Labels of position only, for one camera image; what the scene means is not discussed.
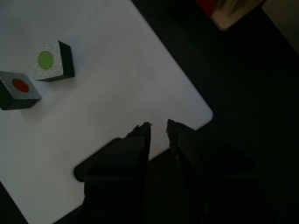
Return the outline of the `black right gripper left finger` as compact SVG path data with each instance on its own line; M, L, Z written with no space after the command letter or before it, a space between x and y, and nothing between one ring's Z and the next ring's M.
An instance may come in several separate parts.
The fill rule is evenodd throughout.
M84 183L76 224L141 224L151 123L112 140L73 169Z

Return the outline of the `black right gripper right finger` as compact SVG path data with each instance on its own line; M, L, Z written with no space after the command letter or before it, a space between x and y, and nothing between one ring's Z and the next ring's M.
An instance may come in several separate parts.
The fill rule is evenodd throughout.
M266 224L258 175L248 158L180 122L167 136L191 199L196 224Z

